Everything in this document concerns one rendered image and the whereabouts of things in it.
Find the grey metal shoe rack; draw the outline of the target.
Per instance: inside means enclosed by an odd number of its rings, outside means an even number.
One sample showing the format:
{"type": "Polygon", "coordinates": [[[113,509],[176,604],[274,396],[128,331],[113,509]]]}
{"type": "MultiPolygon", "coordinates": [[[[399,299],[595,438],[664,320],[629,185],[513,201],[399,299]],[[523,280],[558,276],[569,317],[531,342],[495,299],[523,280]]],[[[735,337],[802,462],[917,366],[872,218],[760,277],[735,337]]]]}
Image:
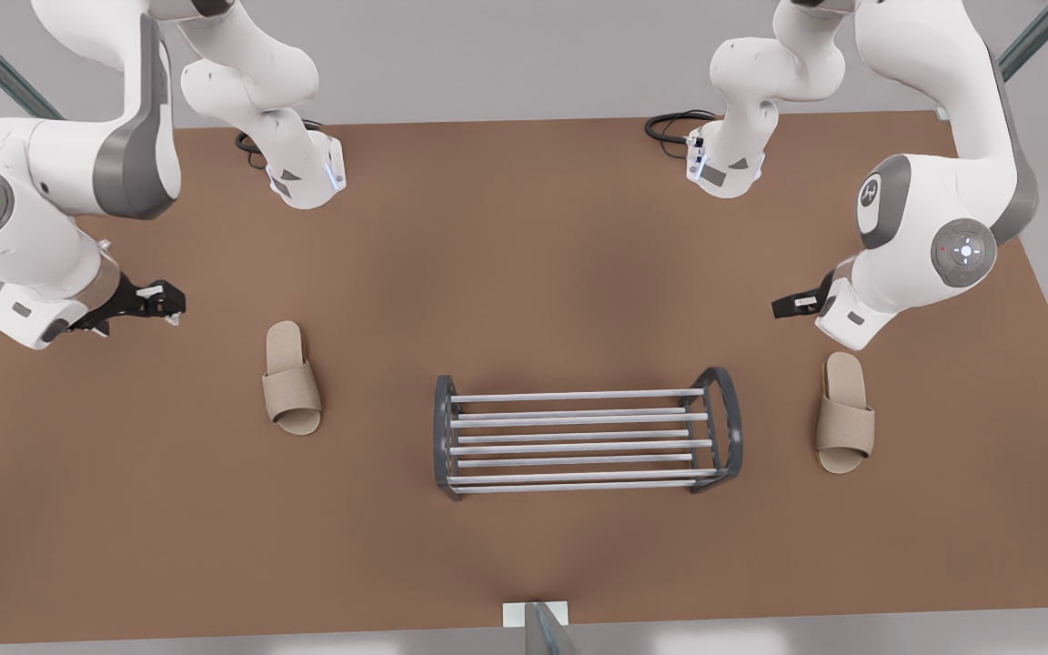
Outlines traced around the grey metal shoe rack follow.
{"type": "Polygon", "coordinates": [[[683,388],[463,395],[434,387],[434,484],[474,495],[686,489],[737,478],[745,438],[725,368],[683,388]]]}

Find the beige slipper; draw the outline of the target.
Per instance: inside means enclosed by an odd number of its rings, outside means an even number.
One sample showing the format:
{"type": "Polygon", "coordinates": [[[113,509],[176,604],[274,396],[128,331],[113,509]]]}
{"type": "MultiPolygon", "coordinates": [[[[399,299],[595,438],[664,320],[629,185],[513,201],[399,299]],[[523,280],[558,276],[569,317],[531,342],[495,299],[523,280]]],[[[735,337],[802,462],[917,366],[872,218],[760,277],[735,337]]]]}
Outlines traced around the beige slipper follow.
{"type": "Polygon", "coordinates": [[[814,444],[820,465],[832,474],[856,470],[876,444],[876,414],[868,405],[863,365],[847,352],[824,362],[814,444]]]}
{"type": "Polygon", "coordinates": [[[305,357],[302,330],[291,320],[278,322],[267,331],[262,385],[267,418],[272,423],[297,436],[316,431],[323,399],[305,357]]]}

